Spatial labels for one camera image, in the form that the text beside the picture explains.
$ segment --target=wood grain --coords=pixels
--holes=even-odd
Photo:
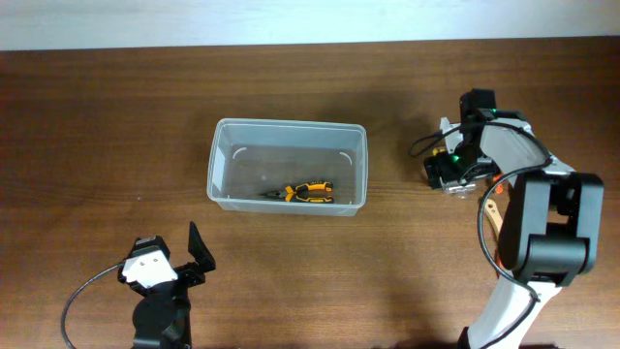
[[[454,342],[495,285],[477,196],[431,191],[408,145],[472,87],[521,110],[560,159],[605,182],[599,258],[527,343],[620,341],[620,40],[460,41],[0,54],[2,348],[61,348],[70,294],[160,235],[185,263],[194,220],[218,269],[190,293],[198,348],[424,348]],[[358,123],[357,216],[223,211],[205,195],[223,117]],[[506,198],[497,198],[501,210]],[[69,313],[78,347],[128,348],[140,296],[114,277]]]

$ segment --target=wire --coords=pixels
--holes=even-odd
[[[439,142],[440,140],[444,139],[446,136],[442,136],[442,131],[437,131],[434,134],[430,135],[430,136],[426,136],[426,137],[422,137],[420,139],[418,139],[417,141],[415,141],[413,144],[411,144],[411,146],[409,147],[409,151],[407,152],[409,154],[409,156],[413,156],[413,157],[418,157],[420,156],[424,151],[430,149],[431,146],[437,144],[437,142]],[[426,148],[424,148],[421,152],[419,152],[416,155],[412,155],[411,151],[414,150],[414,147],[416,146],[416,144],[425,141],[425,140],[430,140],[430,139],[437,139],[434,142],[432,142],[429,146],[427,146]]]
[[[495,260],[493,259],[493,256],[491,256],[491,253],[489,252],[488,247],[486,246],[486,242],[484,241],[484,230],[483,230],[484,207],[486,206],[486,202],[488,201],[488,198],[495,192],[495,188],[497,188],[503,182],[505,182],[508,179],[510,179],[510,178],[512,178],[514,176],[517,176],[517,175],[523,175],[523,174],[530,173],[530,172],[533,172],[533,171],[542,170],[543,168],[551,165],[551,163],[553,162],[553,160],[551,158],[551,154],[546,149],[546,147],[544,147],[544,145],[538,139],[536,139],[534,136],[532,136],[530,133],[524,131],[523,129],[521,129],[519,127],[516,127],[516,126],[512,126],[512,125],[508,125],[508,124],[502,124],[502,123],[497,123],[497,122],[488,122],[487,125],[489,125],[489,126],[496,126],[496,127],[509,128],[509,129],[514,130],[518,134],[526,137],[527,139],[529,139],[532,143],[534,143],[536,145],[536,147],[544,155],[545,159],[544,159],[544,162],[542,164],[521,168],[521,169],[514,170],[512,172],[509,172],[507,174],[502,175],[495,183],[493,183],[488,189],[486,189],[486,192],[484,192],[484,195],[482,196],[482,199],[480,200],[480,207],[478,209],[478,239],[479,239],[480,248],[482,249],[482,253],[484,254],[484,257],[486,257],[486,260],[491,265],[491,267],[493,267],[502,277],[504,277],[508,281],[510,281],[510,282],[512,282],[512,283],[514,283],[516,285],[519,285],[519,286],[523,287],[524,289],[526,289],[530,293],[530,298],[531,298],[529,303],[528,303],[527,308],[525,309],[525,311],[523,311],[523,313],[521,313],[521,315],[512,323],[512,325],[510,327],[508,327],[498,337],[496,337],[495,339],[493,339],[490,342],[488,342],[485,345],[483,345],[481,349],[489,348],[492,345],[500,342],[501,340],[503,340],[504,338],[509,336],[532,313],[532,311],[534,310],[534,307],[536,306],[536,303],[541,301],[541,299],[540,299],[538,293],[536,292],[536,290],[534,290],[527,283],[523,283],[523,282],[520,282],[520,281],[516,280],[507,271],[505,271],[500,266],[498,266],[497,263],[495,262]]]
[[[444,139],[445,137],[449,136],[450,134],[452,134],[454,132],[461,131],[461,130],[468,130],[468,129],[483,128],[483,127],[486,127],[486,126],[493,126],[493,127],[501,127],[501,128],[505,128],[505,129],[511,129],[514,132],[518,133],[519,135],[524,136],[529,141],[531,141],[541,151],[542,155],[544,156],[544,161],[541,164],[539,164],[539,165],[521,168],[521,169],[514,170],[512,172],[509,172],[507,174],[502,175],[495,183],[493,183],[488,189],[486,189],[486,192],[484,192],[484,195],[482,196],[482,199],[480,200],[480,207],[478,209],[478,240],[479,240],[479,243],[480,243],[480,248],[482,249],[482,253],[484,254],[484,257],[486,258],[488,263],[491,265],[491,267],[493,267],[497,271],[498,274],[500,274],[502,277],[506,278],[511,283],[523,287],[530,294],[530,301],[529,301],[527,307],[525,308],[525,310],[521,313],[521,315],[519,315],[519,317],[512,323],[512,325],[510,325],[502,334],[500,334],[495,339],[489,341],[488,343],[484,344],[481,349],[487,349],[487,348],[491,347],[492,345],[500,342],[501,340],[503,340],[507,336],[509,336],[532,313],[532,311],[534,310],[534,307],[536,306],[536,303],[541,301],[541,299],[540,299],[538,293],[536,292],[536,290],[534,290],[527,283],[523,283],[523,282],[520,282],[520,281],[516,280],[507,271],[505,271],[500,266],[498,266],[497,263],[495,262],[495,260],[493,259],[493,256],[491,256],[491,253],[489,252],[488,247],[486,246],[486,242],[484,241],[484,230],[483,230],[484,207],[486,206],[486,202],[488,201],[489,197],[495,192],[495,189],[500,184],[502,184],[503,182],[507,181],[508,179],[510,179],[510,178],[512,178],[514,176],[523,175],[523,174],[530,173],[530,172],[533,172],[533,171],[538,171],[538,170],[541,170],[541,169],[551,165],[551,163],[553,162],[553,160],[551,158],[551,154],[546,149],[546,147],[543,145],[543,143],[541,143],[541,141],[536,139],[532,134],[526,132],[522,128],[514,126],[514,125],[506,124],[506,123],[492,122],[492,121],[490,121],[490,122],[472,122],[472,123],[468,123],[468,124],[461,124],[460,126],[457,126],[457,127],[454,127],[452,129],[450,129],[449,131],[447,131],[444,134],[439,135],[438,133],[435,133],[435,134],[433,134],[431,136],[427,136],[427,137],[421,138],[421,139],[415,141],[411,145],[411,147],[409,148],[409,152],[408,152],[409,156],[418,157],[422,153],[427,151],[428,149],[432,148],[435,144],[440,142],[442,139]],[[412,150],[414,149],[416,144],[418,144],[421,141],[424,141],[424,140],[427,140],[427,139],[431,139],[431,138],[436,138],[436,140],[433,141],[431,144],[429,144],[427,147],[425,147],[423,150],[419,151],[418,153],[412,154]]]
[[[71,340],[67,336],[67,329],[65,329],[65,323],[67,321],[67,312],[69,311],[69,306],[71,306],[71,303],[76,299],[79,293],[82,292],[86,288],[86,286],[90,285],[95,280],[106,275],[107,273],[121,268],[124,264],[125,262],[121,262],[115,266],[109,267],[108,269],[98,273],[97,275],[93,276],[90,280],[86,281],[83,285],[79,286],[79,288],[69,297],[69,300],[65,304],[65,308],[62,310],[62,315],[60,316],[60,333],[62,334],[62,338],[65,340],[65,344],[67,344],[67,347],[71,349],[76,349],[74,344],[71,342]]]

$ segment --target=pliers jaw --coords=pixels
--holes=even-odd
[[[273,190],[261,194],[262,196],[272,200],[284,200],[289,202],[295,195],[293,187],[287,186],[285,190]]]

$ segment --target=transparent plastic container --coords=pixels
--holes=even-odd
[[[333,204],[261,197],[314,180],[333,183]],[[227,210],[353,216],[366,201],[367,182],[360,125],[226,118],[215,130],[206,193]]]

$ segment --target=pliers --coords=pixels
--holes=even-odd
[[[271,200],[284,200],[287,203],[310,203],[310,204],[333,204],[333,198],[329,195],[333,189],[333,184],[328,181],[313,181],[303,183],[296,187],[287,186],[284,190],[268,191],[261,194]],[[312,191],[325,191],[323,197],[300,197],[300,193]]]

